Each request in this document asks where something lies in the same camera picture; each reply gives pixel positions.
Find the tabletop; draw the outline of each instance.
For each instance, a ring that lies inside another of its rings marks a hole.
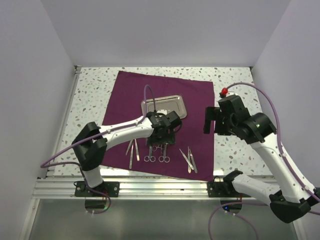
[[[237,82],[253,83],[248,67],[82,67],[67,115],[60,150],[68,147],[87,123],[102,124],[118,71],[211,81],[214,86],[215,106],[218,105],[222,88]],[[255,89],[241,85],[233,87],[230,91],[241,96],[251,115],[262,111]],[[70,150],[55,160],[64,161],[78,160]],[[154,176],[150,173],[100,167],[103,176]],[[215,135],[213,175],[224,176],[237,169],[251,176],[272,175],[261,157],[245,141],[236,136]],[[76,165],[59,165],[53,171],[55,177],[81,175]]]

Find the floor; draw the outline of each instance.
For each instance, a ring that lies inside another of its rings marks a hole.
[[[98,125],[102,124],[118,71],[212,81],[216,106],[222,88],[236,82],[253,83],[248,67],[83,67],[74,92],[60,150],[69,146],[88,122],[95,121]],[[237,92],[242,97],[243,103],[249,109],[250,114],[262,111],[255,89],[248,86],[236,86],[231,91]],[[78,160],[73,151],[68,151],[55,161],[77,162]],[[259,155],[244,141],[235,136],[216,135],[213,174],[223,176],[235,169],[239,169],[247,175],[272,175]],[[104,176],[152,176],[149,173],[106,166],[101,166],[101,174]],[[55,167],[53,175],[55,177],[66,177],[80,176],[81,174],[77,166],[59,165]]]

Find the wall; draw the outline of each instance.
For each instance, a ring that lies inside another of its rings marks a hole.
[[[319,9],[318,0],[292,0],[253,68],[256,85],[270,95],[278,110],[285,147],[317,187],[320,187]],[[267,102],[260,99],[263,110],[271,115]],[[312,217],[304,218],[311,240],[318,239],[320,233]]]
[[[42,0],[74,64],[253,66],[290,0]]]
[[[18,239],[73,65],[39,0],[0,1],[0,239]]]

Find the white speckled surface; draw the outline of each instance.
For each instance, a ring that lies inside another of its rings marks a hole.
[[[83,67],[74,93],[60,149],[69,146],[88,122],[95,121],[98,125],[102,124],[118,71],[213,81],[216,106],[218,105],[219,91],[223,87],[236,82],[253,82],[250,69],[247,67]],[[251,114],[262,111],[256,90],[247,86],[237,86],[231,91],[237,92],[242,97],[245,106]],[[56,161],[78,160],[73,151],[70,150],[58,157]],[[105,166],[101,168],[103,169],[103,175],[152,175]],[[239,169],[248,175],[272,175],[258,154],[244,141],[239,140],[235,136],[225,137],[216,135],[214,141],[214,174],[226,175],[234,169]],[[79,176],[80,172],[77,166],[60,165],[56,166],[54,175]]]

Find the red object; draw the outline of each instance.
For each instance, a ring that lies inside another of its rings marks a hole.
[[[228,89],[226,87],[222,88],[221,94],[225,96],[227,95],[227,93],[228,93]]]

